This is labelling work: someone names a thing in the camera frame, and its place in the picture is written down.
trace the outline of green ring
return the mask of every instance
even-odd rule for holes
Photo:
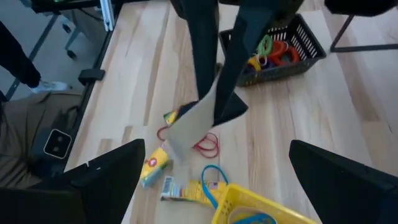
[[[272,39],[269,35],[265,35],[260,41],[260,44],[257,46],[257,53],[261,56],[266,57],[271,53],[271,50],[272,50]]]

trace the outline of wooden table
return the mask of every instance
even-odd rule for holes
[[[314,2],[306,1],[302,9],[312,11],[302,15],[327,50],[330,31],[338,30],[340,23]],[[237,11],[234,6],[220,7],[220,30],[232,28]],[[197,98],[191,50],[186,22],[169,3],[125,4],[101,67],[106,76],[94,87],[67,169],[136,138],[145,139],[149,156],[161,144],[156,131],[164,125],[162,115]],[[377,54],[383,62],[391,56]],[[223,60],[219,47],[218,61]],[[391,77],[397,65],[384,69],[384,78],[390,77],[384,83],[370,82],[373,73],[367,72],[381,60],[331,54],[304,75],[237,88],[249,111],[211,130],[220,139],[221,154],[210,160],[195,154],[192,178],[199,179],[206,164],[218,164],[230,181],[320,222],[290,164],[291,140],[397,175],[398,126],[391,119],[397,107],[386,103],[383,92],[394,86]],[[355,70],[359,63],[367,70]],[[218,174],[209,171],[206,179],[218,180]],[[161,183],[149,190],[137,186],[123,223],[211,221],[212,208],[160,202]]]

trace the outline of yellow plastic basket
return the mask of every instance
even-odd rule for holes
[[[236,184],[229,184],[218,203],[218,208],[211,224],[227,224],[229,213],[236,207],[251,207],[264,211],[273,217],[278,224],[316,224],[315,221],[278,203],[257,195]]]

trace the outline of yellow ring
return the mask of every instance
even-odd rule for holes
[[[256,56],[251,57],[248,60],[248,64],[253,66],[253,68],[255,69],[256,72],[260,72],[261,71],[261,66],[258,63]]]

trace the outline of black plastic basket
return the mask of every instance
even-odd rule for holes
[[[226,54],[231,34],[232,30],[220,32],[220,42],[224,55]],[[237,86],[248,86],[297,75],[306,72],[315,62],[326,57],[322,46],[300,14],[297,14],[288,26],[271,28],[267,34],[271,36],[272,40],[283,40],[294,46],[300,56],[300,61],[266,68],[260,72],[243,73],[238,80]]]

